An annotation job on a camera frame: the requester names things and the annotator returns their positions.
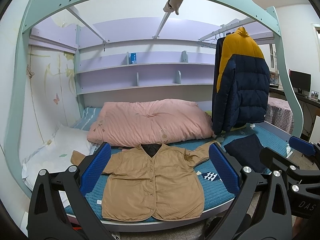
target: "green arched beam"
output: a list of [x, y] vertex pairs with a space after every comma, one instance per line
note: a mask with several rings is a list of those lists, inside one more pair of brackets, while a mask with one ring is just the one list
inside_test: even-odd
[[[10, 172], [28, 196], [30, 196], [30, 190], [28, 190], [21, 179], [22, 167], [19, 161], [18, 150], [23, 116], [29, 33], [33, 26], [46, 19], [47, 17], [84, 1], [88, 0], [30, 0], [22, 19], [17, 41], [13, 90], [10, 104], [10, 114], [7, 123], [4, 151]], [[252, 0], [209, 1], [225, 5], [249, 16], [252, 19], [257, 20], [276, 34], [275, 36], [279, 41], [278, 45], [282, 44], [281, 33], [277, 18], [256, 5]], [[293, 134], [296, 136], [300, 136], [303, 127], [302, 111], [291, 85], [286, 86], [287, 84], [290, 84], [290, 81], [286, 72], [284, 57], [283, 60], [279, 59], [282, 55], [283, 53], [278, 53], [277, 48], [277, 60], [278, 62], [280, 62], [279, 71], [281, 73], [281, 80], [285, 86], [285, 94], [288, 100], [290, 100], [290, 107], [293, 110], [295, 120]]]

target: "pink butterfly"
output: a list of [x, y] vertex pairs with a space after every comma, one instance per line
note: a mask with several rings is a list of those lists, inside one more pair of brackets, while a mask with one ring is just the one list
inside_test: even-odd
[[57, 93], [56, 99], [54, 99], [53, 101], [56, 103], [56, 105], [59, 103], [60, 99], [58, 97], [58, 93]]

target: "puffer jacket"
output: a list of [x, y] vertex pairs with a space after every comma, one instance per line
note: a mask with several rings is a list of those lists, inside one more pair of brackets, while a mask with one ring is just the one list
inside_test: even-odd
[[244, 27], [223, 40], [218, 78], [212, 95], [215, 135], [246, 123], [264, 122], [270, 72], [263, 53]]

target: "white metal bar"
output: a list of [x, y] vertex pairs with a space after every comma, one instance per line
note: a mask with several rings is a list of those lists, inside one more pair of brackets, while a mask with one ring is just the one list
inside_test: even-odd
[[213, 37], [213, 36], [216, 36], [216, 35], [218, 35], [218, 34], [220, 34], [220, 33], [224, 33], [224, 32], [227, 32], [227, 31], [229, 31], [229, 30], [238, 28], [238, 27], [240, 27], [240, 26], [242, 26], [242, 25], [246, 25], [246, 24], [254, 23], [254, 22], [256, 22], [256, 20], [253, 20], [253, 19], [251, 19], [251, 18], [246, 18], [246, 19], [241, 20], [241, 21], [239, 21], [239, 22], [237, 22], [237, 23], [233, 23], [233, 24], [230, 24], [230, 25], [226, 25], [226, 26], [224, 26], [224, 27], [216, 30], [215, 32], [209, 33], [208, 35], [203, 36], [202, 38], [200, 38], [199, 41], [205, 41], [205, 40], [207, 40], [208, 38], [211, 38], [211, 37]]
[[76, 17], [80, 22], [82, 22], [86, 27], [88, 27], [95, 35], [97, 35], [104, 43], [106, 43], [106, 38], [97, 30], [96, 27], [89, 24], [83, 16], [80, 16], [78, 9], [74, 6], [70, 6], [67, 10]]
[[164, 14], [164, 16], [163, 16], [163, 18], [162, 18], [162, 21], [161, 21], [161, 23], [160, 23], [160, 25], [159, 25], [159, 28], [158, 28], [155, 36], [152, 37], [153, 39], [157, 39], [157, 38], [159, 37], [159, 34], [160, 34], [160, 32], [161, 32], [161, 30], [162, 30], [165, 22], [166, 22], [167, 19], [169, 18], [169, 15], [170, 15], [170, 14], [171, 14], [171, 13], [165, 13], [165, 14]]

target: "tan jacket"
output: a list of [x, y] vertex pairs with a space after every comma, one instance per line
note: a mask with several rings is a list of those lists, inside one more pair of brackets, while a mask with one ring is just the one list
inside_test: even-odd
[[[209, 159], [214, 142], [194, 151], [162, 144], [152, 158], [141, 145], [113, 154], [103, 171], [110, 176], [103, 192], [102, 217], [118, 221], [200, 217], [204, 192], [193, 168]], [[71, 162], [78, 165], [83, 158], [74, 151]]]

